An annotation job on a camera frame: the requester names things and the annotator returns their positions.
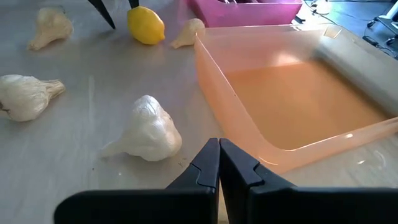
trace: lemon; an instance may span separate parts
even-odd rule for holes
[[[137,6],[127,12],[131,35],[143,44],[154,45],[164,40],[164,23],[152,10]]]

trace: white garlic bulb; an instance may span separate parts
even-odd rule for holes
[[[175,49],[193,45],[195,43],[195,36],[200,29],[204,29],[205,24],[200,19],[190,19],[182,27],[178,37],[173,40],[171,46]]]
[[[73,26],[67,16],[53,8],[42,8],[37,15],[36,35],[28,49],[39,50],[51,41],[67,39],[73,33]]]
[[[160,161],[180,150],[182,139],[170,115],[152,96],[145,95],[133,105],[128,127],[116,142],[106,146],[103,157],[126,152],[147,161]]]
[[[36,119],[49,101],[65,91],[59,80],[40,81],[35,77],[0,77],[0,115],[14,121]]]

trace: pink plastic bin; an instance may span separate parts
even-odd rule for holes
[[[206,27],[290,24],[302,0],[257,0],[260,3],[226,4],[217,0],[187,0]]]

